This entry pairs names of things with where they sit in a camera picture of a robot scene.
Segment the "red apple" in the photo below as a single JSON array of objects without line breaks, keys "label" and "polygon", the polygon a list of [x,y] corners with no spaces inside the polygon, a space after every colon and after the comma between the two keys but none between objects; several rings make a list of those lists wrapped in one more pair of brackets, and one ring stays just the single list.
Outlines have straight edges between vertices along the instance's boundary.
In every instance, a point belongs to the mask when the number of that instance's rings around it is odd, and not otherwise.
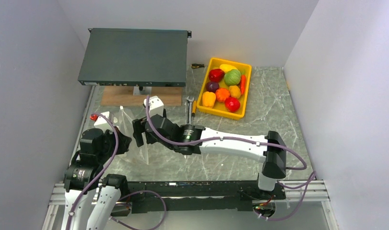
[{"label": "red apple", "polygon": [[224,105],[226,109],[231,113],[235,113],[241,107],[240,101],[234,97],[227,98],[224,102]]}]

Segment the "orange pumpkin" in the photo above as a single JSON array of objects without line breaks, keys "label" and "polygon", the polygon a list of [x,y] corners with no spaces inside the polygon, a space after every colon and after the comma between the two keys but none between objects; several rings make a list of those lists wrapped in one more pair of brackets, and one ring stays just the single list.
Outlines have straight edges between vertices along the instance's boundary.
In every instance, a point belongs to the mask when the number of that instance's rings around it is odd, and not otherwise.
[{"label": "orange pumpkin", "polygon": [[220,103],[224,103],[226,99],[230,97],[230,92],[226,88],[219,88],[216,92],[216,100]]}]

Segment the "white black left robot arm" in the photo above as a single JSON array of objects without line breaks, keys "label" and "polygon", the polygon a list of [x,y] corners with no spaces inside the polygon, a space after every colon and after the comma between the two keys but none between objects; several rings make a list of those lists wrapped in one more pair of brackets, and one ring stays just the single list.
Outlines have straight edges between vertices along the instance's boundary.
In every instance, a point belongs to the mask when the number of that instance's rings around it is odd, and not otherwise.
[{"label": "white black left robot arm", "polygon": [[65,172],[63,230],[102,230],[117,201],[130,192],[120,174],[103,177],[104,164],[129,150],[132,139],[115,132],[92,128],[80,138],[80,149]]}]

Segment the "yellow bell pepper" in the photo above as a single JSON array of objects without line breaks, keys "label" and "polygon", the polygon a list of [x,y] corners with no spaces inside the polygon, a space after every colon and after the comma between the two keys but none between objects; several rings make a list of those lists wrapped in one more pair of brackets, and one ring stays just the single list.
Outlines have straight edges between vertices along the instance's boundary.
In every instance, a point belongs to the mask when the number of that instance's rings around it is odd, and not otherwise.
[{"label": "yellow bell pepper", "polygon": [[213,108],[216,101],[216,94],[213,92],[204,92],[202,94],[202,105],[207,108]]}]

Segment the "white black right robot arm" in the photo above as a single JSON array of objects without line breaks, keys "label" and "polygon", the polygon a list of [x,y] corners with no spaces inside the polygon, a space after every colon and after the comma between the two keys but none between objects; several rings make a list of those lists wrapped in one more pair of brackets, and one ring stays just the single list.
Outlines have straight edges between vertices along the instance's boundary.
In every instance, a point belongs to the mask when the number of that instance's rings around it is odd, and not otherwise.
[{"label": "white black right robot arm", "polygon": [[262,164],[255,186],[256,195],[266,199],[273,194],[278,180],[286,177],[286,145],[276,131],[246,136],[220,132],[199,125],[177,125],[164,116],[154,115],[132,121],[138,147],[160,143],[182,155],[224,154]]}]

